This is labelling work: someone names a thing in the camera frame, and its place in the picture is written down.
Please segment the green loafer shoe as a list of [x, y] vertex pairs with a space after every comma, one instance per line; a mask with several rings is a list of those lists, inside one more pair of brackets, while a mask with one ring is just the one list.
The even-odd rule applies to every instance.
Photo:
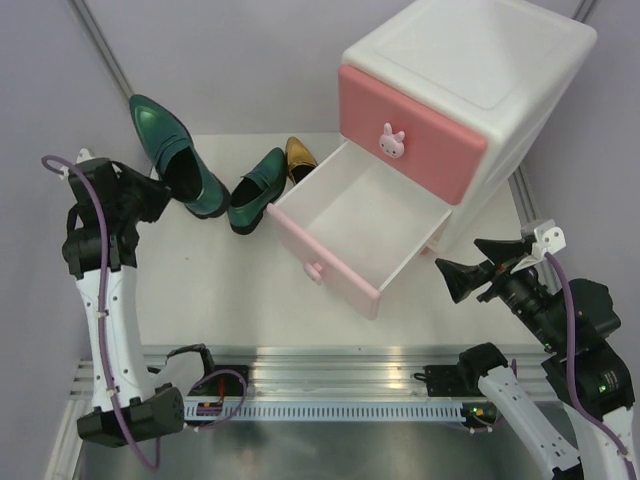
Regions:
[[184, 124], [147, 96], [134, 94], [128, 105], [143, 150], [172, 197], [199, 219], [223, 215], [231, 195], [205, 165]]
[[252, 233], [260, 223], [269, 203], [283, 193], [287, 183], [287, 162], [284, 151], [270, 150], [231, 193], [227, 211], [232, 231], [239, 235]]

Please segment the light pink drawer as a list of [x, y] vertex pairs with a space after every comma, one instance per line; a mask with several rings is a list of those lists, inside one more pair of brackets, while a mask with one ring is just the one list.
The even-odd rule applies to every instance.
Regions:
[[307, 277], [374, 320], [385, 288], [452, 208], [346, 141], [267, 212]]

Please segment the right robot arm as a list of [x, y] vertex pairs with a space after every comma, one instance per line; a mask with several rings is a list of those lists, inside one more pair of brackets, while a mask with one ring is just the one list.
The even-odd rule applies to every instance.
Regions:
[[449, 380], [463, 396], [481, 395], [517, 434], [547, 479], [636, 479], [632, 377], [607, 341], [621, 321], [608, 288], [567, 278], [557, 253], [566, 240], [552, 227], [515, 241], [477, 239], [485, 261], [438, 258], [454, 303], [501, 300], [544, 347], [546, 379], [576, 438], [568, 442], [520, 386], [512, 365], [490, 342], [460, 353], [454, 366], [427, 367], [428, 380]]

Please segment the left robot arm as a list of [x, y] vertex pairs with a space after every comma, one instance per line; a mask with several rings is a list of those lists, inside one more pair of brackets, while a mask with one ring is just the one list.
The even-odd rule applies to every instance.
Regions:
[[62, 247], [87, 316], [93, 361], [89, 413], [77, 421], [79, 437], [118, 448], [184, 428], [184, 399], [206, 396], [218, 384], [208, 348], [171, 351], [150, 370], [137, 319], [137, 225], [153, 223], [171, 198], [163, 183], [107, 158], [68, 171], [76, 199]]

